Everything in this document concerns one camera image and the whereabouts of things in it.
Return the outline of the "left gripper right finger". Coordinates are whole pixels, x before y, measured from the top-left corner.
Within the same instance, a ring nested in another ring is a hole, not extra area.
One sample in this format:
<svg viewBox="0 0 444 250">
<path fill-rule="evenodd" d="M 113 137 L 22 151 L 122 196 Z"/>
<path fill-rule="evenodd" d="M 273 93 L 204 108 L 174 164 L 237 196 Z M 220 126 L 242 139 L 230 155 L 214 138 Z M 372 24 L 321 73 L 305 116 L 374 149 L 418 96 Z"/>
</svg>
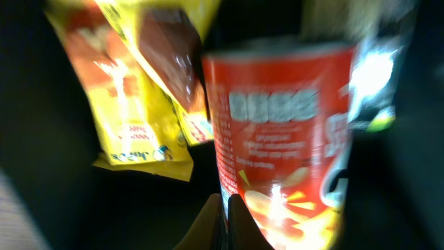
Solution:
<svg viewBox="0 0 444 250">
<path fill-rule="evenodd" d="M 228 200 L 228 249 L 273 250 L 239 194 Z"/>
</svg>

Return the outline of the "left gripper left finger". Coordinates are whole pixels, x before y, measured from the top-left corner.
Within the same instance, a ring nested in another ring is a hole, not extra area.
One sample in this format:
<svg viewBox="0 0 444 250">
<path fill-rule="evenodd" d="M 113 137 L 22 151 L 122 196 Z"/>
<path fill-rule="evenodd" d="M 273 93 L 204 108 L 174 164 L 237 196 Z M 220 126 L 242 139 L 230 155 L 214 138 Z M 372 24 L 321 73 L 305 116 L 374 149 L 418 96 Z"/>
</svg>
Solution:
<svg viewBox="0 0 444 250">
<path fill-rule="evenodd" d="M 221 196 L 211 194 L 183 239 L 173 250 L 220 249 L 221 215 Z"/>
</svg>

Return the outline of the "yellow orange snack packet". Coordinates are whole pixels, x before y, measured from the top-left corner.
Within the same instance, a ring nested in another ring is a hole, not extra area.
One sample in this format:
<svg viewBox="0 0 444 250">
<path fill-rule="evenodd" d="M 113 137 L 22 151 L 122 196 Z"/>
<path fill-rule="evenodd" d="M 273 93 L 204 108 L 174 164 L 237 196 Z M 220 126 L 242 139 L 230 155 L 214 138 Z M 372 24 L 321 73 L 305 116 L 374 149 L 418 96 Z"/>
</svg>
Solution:
<svg viewBox="0 0 444 250">
<path fill-rule="evenodd" d="M 94 166 L 189 181 L 194 163 L 171 101 L 96 3 L 50 0 L 45 14 L 89 101 L 102 148 Z"/>
</svg>

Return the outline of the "red Pringles can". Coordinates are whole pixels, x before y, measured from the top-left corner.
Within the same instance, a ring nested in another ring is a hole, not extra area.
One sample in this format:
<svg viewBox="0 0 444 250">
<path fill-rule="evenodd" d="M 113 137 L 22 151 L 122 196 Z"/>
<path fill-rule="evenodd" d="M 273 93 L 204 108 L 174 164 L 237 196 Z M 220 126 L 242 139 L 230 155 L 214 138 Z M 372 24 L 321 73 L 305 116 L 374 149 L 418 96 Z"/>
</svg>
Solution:
<svg viewBox="0 0 444 250">
<path fill-rule="evenodd" d="M 328 249 L 348 187 L 355 47 L 273 42 L 202 58 L 224 204 L 276 249 Z"/>
</svg>

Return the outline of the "yellow chocolate wafer packet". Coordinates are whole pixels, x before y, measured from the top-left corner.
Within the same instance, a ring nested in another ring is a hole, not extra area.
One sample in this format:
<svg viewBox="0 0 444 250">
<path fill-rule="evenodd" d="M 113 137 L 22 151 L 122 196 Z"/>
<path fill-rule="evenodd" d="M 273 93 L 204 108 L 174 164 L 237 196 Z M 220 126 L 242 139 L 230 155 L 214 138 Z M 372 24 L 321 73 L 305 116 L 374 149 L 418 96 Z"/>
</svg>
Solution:
<svg viewBox="0 0 444 250">
<path fill-rule="evenodd" d="M 97 6 L 148 76 L 172 99 L 190 146 L 213 140 L 200 49 L 220 0 L 100 0 Z"/>
</svg>

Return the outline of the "silver yellow snack packet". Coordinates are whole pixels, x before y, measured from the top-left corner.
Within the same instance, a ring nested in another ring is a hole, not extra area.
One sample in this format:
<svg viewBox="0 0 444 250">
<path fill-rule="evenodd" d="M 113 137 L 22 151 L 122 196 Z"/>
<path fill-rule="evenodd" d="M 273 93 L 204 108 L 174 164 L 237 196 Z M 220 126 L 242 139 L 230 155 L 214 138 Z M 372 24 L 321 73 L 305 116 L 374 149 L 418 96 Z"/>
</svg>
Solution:
<svg viewBox="0 0 444 250">
<path fill-rule="evenodd" d="M 393 97 L 398 74 L 416 23 L 418 0 L 306 0 L 302 37 L 308 41 L 344 40 L 357 45 L 349 125 L 374 133 L 395 119 Z"/>
</svg>

